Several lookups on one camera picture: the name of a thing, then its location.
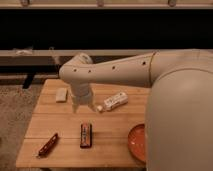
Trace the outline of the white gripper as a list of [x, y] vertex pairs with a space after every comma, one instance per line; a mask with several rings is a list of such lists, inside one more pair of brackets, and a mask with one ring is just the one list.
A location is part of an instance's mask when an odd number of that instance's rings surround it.
[[71, 92], [72, 92], [72, 109], [73, 113], [76, 113], [78, 110], [79, 105], [87, 105], [88, 107], [96, 112], [96, 107], [93, 103], [93, 91], [89, 83], [84, 84], [72, 84], [71, 85]]

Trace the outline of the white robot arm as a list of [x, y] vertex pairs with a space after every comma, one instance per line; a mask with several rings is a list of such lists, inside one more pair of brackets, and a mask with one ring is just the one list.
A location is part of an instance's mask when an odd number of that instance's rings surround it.
[[92, 83], [148, 88], [147, 171], [213, 171], [212, 52], [155, 51], [97, 64], [78, 54], [59, 75], [76, 101], [91, 95]]

